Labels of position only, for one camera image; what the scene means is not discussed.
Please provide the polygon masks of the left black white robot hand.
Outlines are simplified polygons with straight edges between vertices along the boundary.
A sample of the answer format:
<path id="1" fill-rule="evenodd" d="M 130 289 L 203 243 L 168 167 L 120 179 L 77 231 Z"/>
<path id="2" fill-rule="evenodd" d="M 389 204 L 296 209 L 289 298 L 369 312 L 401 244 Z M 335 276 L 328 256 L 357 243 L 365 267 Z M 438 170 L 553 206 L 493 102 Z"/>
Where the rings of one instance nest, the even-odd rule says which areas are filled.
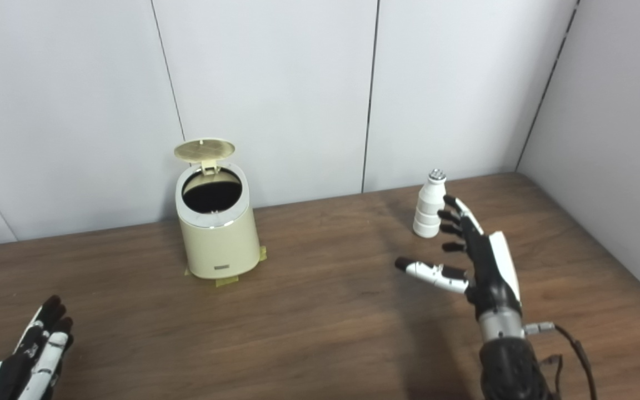
<path id="1" fill-rule="evenodd" d="M 73 345 L 73 319 L 53 294 L 26 325 L 13 352 L 0 361 L 0 399 L 51 399 Z"/>

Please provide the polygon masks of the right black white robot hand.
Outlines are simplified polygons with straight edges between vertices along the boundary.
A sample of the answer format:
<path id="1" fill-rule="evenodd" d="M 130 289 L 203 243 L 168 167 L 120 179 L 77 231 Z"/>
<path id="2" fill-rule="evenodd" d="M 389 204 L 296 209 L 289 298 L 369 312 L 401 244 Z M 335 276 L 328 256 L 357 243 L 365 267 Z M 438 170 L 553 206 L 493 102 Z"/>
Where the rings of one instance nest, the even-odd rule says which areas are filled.
<path id="1" fill-rule="evenodd" d="M 407 257 L 398 257 L 394 266 L 437 288 L 464 294 L 477 318 L 501 309 L 523 316 L 517 273 L 503 232 L 485 233 L 460 198 L 445 195 L 443 200 L 449 208 L 437 212 L 442 221 L 439 230 L 459 240 L 442 243 L 441 249 L 467 256 L 472 270 Z"/>

